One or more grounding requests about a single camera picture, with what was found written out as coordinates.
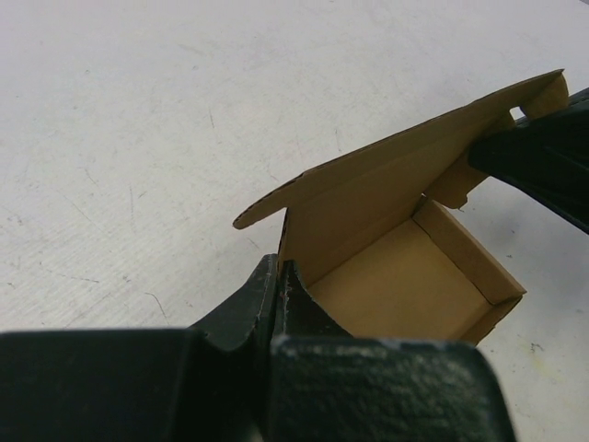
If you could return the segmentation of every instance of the box flap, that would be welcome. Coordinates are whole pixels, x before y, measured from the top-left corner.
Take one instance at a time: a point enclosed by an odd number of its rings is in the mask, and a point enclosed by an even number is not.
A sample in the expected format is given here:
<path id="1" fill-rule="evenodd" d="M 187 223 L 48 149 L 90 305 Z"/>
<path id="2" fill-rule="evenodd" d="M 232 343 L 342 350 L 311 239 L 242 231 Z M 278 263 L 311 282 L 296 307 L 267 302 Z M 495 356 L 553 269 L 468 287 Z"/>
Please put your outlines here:
<path id="1" fill-rule="evenodd" d="M 554 71 L 526 80 L 310 169 L 254 203 L 234 227 L 288 207 L 280 257 L 297 260 L 311 285 L 406 220 L 475 139 L 559 78 Z"/>

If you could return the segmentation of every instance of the cardboard edge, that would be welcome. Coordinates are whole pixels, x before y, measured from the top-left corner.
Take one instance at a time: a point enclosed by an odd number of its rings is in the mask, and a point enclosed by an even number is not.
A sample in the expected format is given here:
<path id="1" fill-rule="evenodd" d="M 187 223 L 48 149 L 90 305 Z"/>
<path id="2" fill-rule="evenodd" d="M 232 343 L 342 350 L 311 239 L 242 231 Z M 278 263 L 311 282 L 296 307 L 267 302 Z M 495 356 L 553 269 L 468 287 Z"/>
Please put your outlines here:
<path id="1" fill-rule="evenodd" d="M 510 85 L 510 86 L 500 89 L 498 91 L 492 92 L 481 99 L 477 99 L 475 101 L 472 101 L 471 103 L 469 103 L 465 106 L 458 107 L 458 108 L 451 110 L 449 112 L 446 112 L 438 117 L 432 118 L 431 120 L 428 120 L 426 122 L 422 122 L 422 123 L 417 124 L 415 126 L 412 126 L 404 131 L 397 133 L 397 134 L 390 135 L 389 137 L 386 137 L 382 140 L 376 141 L 370 145 L 366 145 L 366 146 L 364 146 L 360 149 L 354 150 L 346 155 L 334 158 L 331 161 L 328 161 L 328 162 L 323 163 L 319 166 L 316 166 L 312 169 L 309 169 L 309 170 L 301 173 L 300 175 L 298 175 L 296 178 L 287 181 L 282 186 L 267 193 L 265 196 L 260 198 L 257 202 L 250 205 L 245 211 L 243 211 L 235 219 L 235 221 L 233 222 L 233 227 L 236 229 L 243 229 L 243 228 L 249 227 L 249 226 L 257 223 L 261 219 L 263 219 L 269 215 L 272 215 L 273 213 L 278 212 L 281 209 L 284 209 L 284 207 L 287 207 L 290 204 L 295 203 L 297 201 L 297 198 L 296 198 L 297 194 L 295 191 L 293 191 L 293 188 L 295 187 L 295 185 L 298 182 L 303 180 L 306 176 L 314 175 L 322 169 L 326 169 L 326 168 L 330 168 L 330 167 L 334 166 L 336 163 L 342 163 L 342 162 L 345 162 L 345 161 L 350 160 L 352 158 L 358 157 L 358 156 L 364 154 L 367 150 L 378 148 L 382 145 L 382 143 L 388 141 L 391 137 L 404 136 L 409 131 L 414 131 L 418 128 L 423 127 L 426 124 L 435 124 L 435 122 L 441 123 L 444 119 L 452 118 L 453 115 L 456 115 L 457 113 L 459 113 L 461 111 L 464 111 L 465 108 L 470 108 L 475 113 L 480 112 L 480 109 L 481 109 L 480 105 L 484 103 L 484 100 L 491 99 L 493 96 L 497 96 L 497 94 L 506 93 L 510 89 L 522 87 L 525 84 L 531 84 L 534 82 L 548 81 L 549 83 L 552 83 L 555 79 L 557 79 L 559 77 L 562 77 L 562 69 L 554 70 L 554 71 L 545 73 L 540 76 L 534 76 L 532 78 L 528 78 L 527 80 L 517 82 L 513 85 Z M 530 100 L 532 98 L 533 97 L 527 97 L 524 99 L 524 101 L 531 102 Z M 329 188 L 331 188 L 331 187 L 334 187 L 335 185 L 337 185 L 337 183 L 331 183 L 331 184 L 326 184 L 326 185 L 329 186 Z"/>
<path id="2" fill-rule="evenodd" d="M 480 320 L 477 321 L 466 333 L 464 333 L 459 341 L 466 341 L 474 345 L 480 343 L 497 324 L 507 316 L 507 314 L 514 309 L 514 307 L 522 300 L 523 296 L 508 299 L 501 304 L 494 306 L 488 313 L 486 313 Z"/>
<path id="3" fill-rule="evenodd" d="M 525 293 L 515 278 L 439 203 L 428 200 L 413 220 L 492 306 Z"/>

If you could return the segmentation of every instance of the cardboard box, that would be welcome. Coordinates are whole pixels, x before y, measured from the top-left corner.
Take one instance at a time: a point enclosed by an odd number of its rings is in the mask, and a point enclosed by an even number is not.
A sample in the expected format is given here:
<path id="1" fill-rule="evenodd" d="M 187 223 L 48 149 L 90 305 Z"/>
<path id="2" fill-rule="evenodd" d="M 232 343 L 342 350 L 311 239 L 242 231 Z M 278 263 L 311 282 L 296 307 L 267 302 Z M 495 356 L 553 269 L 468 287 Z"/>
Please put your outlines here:
<path id="1" fill-rule="evenodd" d="M 477 343 L 525 292 L 444 209 L 485 176 L 468 146 L 563 109 L 561 71 L 495 92 L 317 166 L 254 203 L 244 228 L 286 207 L 279 260 L 296 260 L 308 292 L 355 336 Z"/>

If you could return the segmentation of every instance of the open cardboard box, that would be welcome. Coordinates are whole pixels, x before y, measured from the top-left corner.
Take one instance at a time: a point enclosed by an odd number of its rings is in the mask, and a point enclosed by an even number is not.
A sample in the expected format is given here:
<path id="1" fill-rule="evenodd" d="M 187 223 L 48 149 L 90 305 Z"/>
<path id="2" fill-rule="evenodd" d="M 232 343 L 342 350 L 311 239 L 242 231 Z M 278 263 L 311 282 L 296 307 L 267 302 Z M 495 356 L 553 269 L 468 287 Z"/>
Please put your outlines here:
<path id="1" fill-rule="evenodd" d="M 279 261 L 355 336 L 478 343 L 525 292 L 444 209 L 485 175 L 468 147 L 567 107 L 561 71 L 526 80 L 317 166 L 254 203 L 234 226 L 287 208 Z"/>

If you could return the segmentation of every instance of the scuff mark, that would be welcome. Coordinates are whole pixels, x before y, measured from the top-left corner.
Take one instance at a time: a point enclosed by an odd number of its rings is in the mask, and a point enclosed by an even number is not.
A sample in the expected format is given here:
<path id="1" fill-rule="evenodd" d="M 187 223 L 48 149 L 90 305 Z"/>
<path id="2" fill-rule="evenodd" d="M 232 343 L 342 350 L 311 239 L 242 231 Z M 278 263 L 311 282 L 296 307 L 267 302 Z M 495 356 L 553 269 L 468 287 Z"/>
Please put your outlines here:
<path id="1" fill-rule="evenodd" d="M 90 172 L 88 172 L 87 168 L 84 168 L 84 172 L 86 173 L 86 176 L 88 177 L 88 179 L 91 180 L 96 187 L 98 187 L 98 184 L 92 179 L 92 177 L 90 176 Z"/>
<path id="2" fill-rule="evenodd" d="M 338 135 L 338 128 L 337 127 L 335 128 L 335 142 L 338 147 L 338 152 L 341 152 L 340 137 Z"/>
<path id="3" fill-rule="evenodd" d="M 131 198 L 131 224 L 133 232 L 137 233 L 137 226 L 135 225 L 135 204 L 133 202 L 133 186 L 129 186 L 129 196 Z"/>
<path id="4" fill-rule="evenodd" d="M 67 329 L 70 325 L 72 325 L 77 320 L 80 320 L 80 319 L 84 318 L 90 311 L 92 311 L 98 304 L 100 304 L 102 301 L 104 301 L 109 296 L 110 296 L 110 292 L 108 292 L 104 297 L 102 297 L 101 299 L 99 299 L 98 301 L 96 301 L 94 304 L 92 304 L 86 310 L 82 311 L 82 313 L 80 313 L 79 315 L 75 316 L 72 320 L 70 320 L 67 324 L 65 324 L 64 328 Z"/>
<path id="5" fill-rule="evenodd" d="M 157 299 L 157 296 L 154 295 L 153 293 L 149 293 L 149 292 L 144 292 L 146 295 L 149 295 L 150 297 L 152 297 L 153 299 L 156 300 L 157 305 L 159 306 L 159 311 L 162 312 L 162 315 L 164 315 L 164 318 L 166 319 L 166 323 L 167 325 L 169 325 L 169 320 L 167 320 L 167 315 L 166 312 L 164 311 L 164 308 L 162 307 L 162 305 L 159 302 L 159 299 Z"/>
<path id="6" fill-rule="evenodd" d="M 66 200 L 66 201 L 67 201 L 69 204 L 71 204 L 71 205 L 74 207 L 74 209 L 75 209 L 75 210 L 77 210 L 77 211 L 80 213 L 80 215 L 81 215 L 81 216 L 83 216 L 85 219 L 87 219 L 87 220 L 90 222 L 90 224 L 92 224 L 92 226 L 94 226 L 94 227 L 95 227 L 97 230 L 99 230 L 99 231 L 100 231 L 100 233 L 102 233 L 103 235 L 105 235 L 105 236 L 106 236 L 106 233 L 104 232 L 104 230 L 102 230 L 100 227 L 98 227 L 98 225 L 97 225 L 97 224 L 96 224 L 94 221 L 92 221 L 92 220 L 91 220 L 91 219 L 90 219 L 90 218 L 89 218 L 89 217 L 88 217 L 88 216 L 87 216 L 87 215 L 86 215 L 84 212 L 82 212 L 82 210 L 81 210 L 81 209 L 80 209 L 80 208 L 79 208 L 77 205 L 75 205 L 75 204 L 74 204 L 74 202 L 73 202 L 72 200 L 70 200 L 70 199 L 69 199 L 67 196 L 65 196 L 63 193 L 61 193 L 61 192 L 59 192 L 59 191 L 56 191 L 56 192 L 58 192 L 60 195 L 62 195 L 62 196 L 63 196 L 63 198 L 64 198 L 64 199 L 65 199 L 65 200 Z"/>
<path id="7" fill-rule="evenodd" d="M 259 246 L 258 244 L 256 244 L 256 243 L 254 242 L 254 240 L 253 240 L 253 239 L 251 239 L 251 238 L 247 238 L 247 240 L 248 240 L 249 242 L 251 242 L 251 244 L 252 244 L 252 245 L 253 245 L 253 246 L 254 246 L 256 249 L 260 250 L 260 246 Z"/>
<path id="8" fill-rule="evenodd" d="M 544 351 L 544 348 L 542 348 L 542 345 L 540 345 L 539 343 L 531 343 L 530 344 L 530 351 L 532 353 L 535 353 L 536 350 L 540 350 L 540 351 Z"/>
<path id="9" fill-rule="evenodd" d="M 209 118 L 211 119 L 211 125 L 214 129 L 214 120 L 213 120 L 213 113 L 211 112 L 211 107 L 209 106 Z"/>

